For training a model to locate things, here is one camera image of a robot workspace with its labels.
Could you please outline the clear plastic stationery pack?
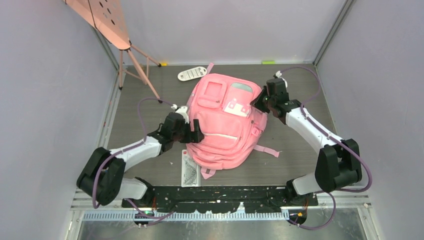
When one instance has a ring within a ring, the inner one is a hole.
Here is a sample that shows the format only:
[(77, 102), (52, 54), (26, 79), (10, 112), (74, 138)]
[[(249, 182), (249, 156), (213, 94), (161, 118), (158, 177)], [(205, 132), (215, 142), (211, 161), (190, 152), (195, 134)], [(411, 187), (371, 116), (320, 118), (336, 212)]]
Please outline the clear plastic stationery pack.
[(201, 186), (200, 166), (186, 149), (181, 151), (181, 186), (183, 188)]

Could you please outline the pink student backpack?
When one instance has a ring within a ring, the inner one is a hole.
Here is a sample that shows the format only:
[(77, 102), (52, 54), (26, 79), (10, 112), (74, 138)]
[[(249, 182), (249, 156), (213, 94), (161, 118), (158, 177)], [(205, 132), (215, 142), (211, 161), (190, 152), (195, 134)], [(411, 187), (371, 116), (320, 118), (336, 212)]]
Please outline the pink student backpack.
[(254, 150), (276, 158), (280, 154), (258, 144), (268, 116), (250, 103), (261, 93), (261, 87), (252, 81), (212, 73), (213, 66), (207, 66), (206, 75), (187, 101), (188, 116), (199, 121), (204, 139), (188, 143), (186, 149), (205, 180), (216, 171), (240, 166)]

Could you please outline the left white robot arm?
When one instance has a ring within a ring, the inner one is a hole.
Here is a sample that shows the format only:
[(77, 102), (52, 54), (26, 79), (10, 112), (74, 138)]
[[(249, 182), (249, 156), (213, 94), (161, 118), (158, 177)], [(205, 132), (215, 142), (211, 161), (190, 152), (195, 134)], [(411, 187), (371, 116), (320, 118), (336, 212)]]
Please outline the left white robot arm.
[(141, 207), (153, 202), (152, 186), (140, 178), (125, 178), (135, 165), (169, 151), (175, 142), (200, 143), (205, 138), (199, 119), (180, 110), (169, 113), (158, 128), (127, 146), (96, 148), (77, 178), (76, 186), (91, 197), (95, 209), (116, 198), (135, 200)]

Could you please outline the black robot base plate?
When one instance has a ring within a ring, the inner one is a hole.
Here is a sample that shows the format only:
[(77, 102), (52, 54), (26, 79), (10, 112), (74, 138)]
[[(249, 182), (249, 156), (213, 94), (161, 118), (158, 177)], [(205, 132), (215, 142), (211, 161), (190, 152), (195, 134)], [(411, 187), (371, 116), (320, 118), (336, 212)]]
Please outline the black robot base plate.
[(153, 208), (160, 213), (234, 213), (244, 206), (247, 213), (277, 213), (282, 207), (315, 207), (312, 194), (289, 199), (283, 186), (153, 186), (142, 199), (123, 200), (123, 208)]

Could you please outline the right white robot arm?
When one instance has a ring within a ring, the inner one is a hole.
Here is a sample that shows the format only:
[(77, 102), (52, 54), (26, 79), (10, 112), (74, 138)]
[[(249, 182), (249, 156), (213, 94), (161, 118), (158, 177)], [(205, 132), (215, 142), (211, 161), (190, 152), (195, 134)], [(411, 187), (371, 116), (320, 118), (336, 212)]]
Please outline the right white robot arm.
[(362, 180), (357, 142), (333, 134), (317, 122), (300, 101), (290, 99), (284, 79), (268, 80), (250, 104), (263, 113), (272, 113), (303, 137), (318, 154), (314, 172), (286, 183), (288, 203), (299, 205), (307, 194), (330, 193)]

